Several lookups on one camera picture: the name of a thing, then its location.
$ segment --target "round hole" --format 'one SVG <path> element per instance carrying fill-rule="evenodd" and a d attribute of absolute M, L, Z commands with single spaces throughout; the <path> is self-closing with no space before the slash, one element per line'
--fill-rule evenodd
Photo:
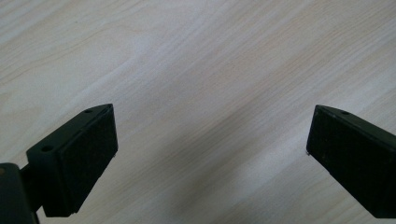
<path fill-rule="evenodd" d="M 41 151 L 43 151 L 43 152 L 49 152 L 51 150 L 53 150 L 53 147 L 51 147 L 51 146 L 45 146 L 45 147 L 41 148 Z"/>
<path fill-rule="evenodd" d="M 0 167 L 0 175 L 3 175 L 6 173 L 6 169 L 3 167 Z"/>

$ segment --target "wooden table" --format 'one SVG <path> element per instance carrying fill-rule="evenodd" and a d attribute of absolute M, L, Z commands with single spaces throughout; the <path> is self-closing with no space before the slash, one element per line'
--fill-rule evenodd
<path fill-rule="evenodd" d="M 0 2 L 0 162 L 115 106 L 119 152 L 42 223 L 395 223 L 305 154 L 315 105 L 396 133 L 396 2 Z"/>

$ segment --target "screw hole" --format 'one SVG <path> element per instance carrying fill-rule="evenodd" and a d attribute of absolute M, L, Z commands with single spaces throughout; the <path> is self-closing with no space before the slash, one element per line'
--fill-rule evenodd
<path fill-rule="evenodd" d="M 53 150 L 53 147 L 51 147 L 51 146 L 45 146 L 45 147 L 41 148 L 41 151 L 43 151 L 43 152 L 49 152 L 51 150 Z"/>

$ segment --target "wooden surface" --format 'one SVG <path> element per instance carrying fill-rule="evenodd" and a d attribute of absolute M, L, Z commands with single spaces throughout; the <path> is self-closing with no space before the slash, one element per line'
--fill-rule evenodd
<path fill-rule="evenodd" d="M 0 162 L 115 106 L 120 148 L 42 223 L 395 223 L 305 144 L 315 105 L 396 133 L 396 2 L 0 2 Z"/>

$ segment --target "black object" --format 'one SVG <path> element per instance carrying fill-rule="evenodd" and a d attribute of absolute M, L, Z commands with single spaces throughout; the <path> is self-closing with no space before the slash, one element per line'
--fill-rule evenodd
<path fill-rule="evenodd" d="M 38 223 L 41 205 L 47 217 L 76 213 L 117 149 L 113 105 L 81 112 L 27 150 L 21 171 L 0 164 L 0 223 Z"/>
<path fill-rule="evenodd" d="M 317 105 L 307 152 L 374 217 L 396 218 L 396 136 Z"/>

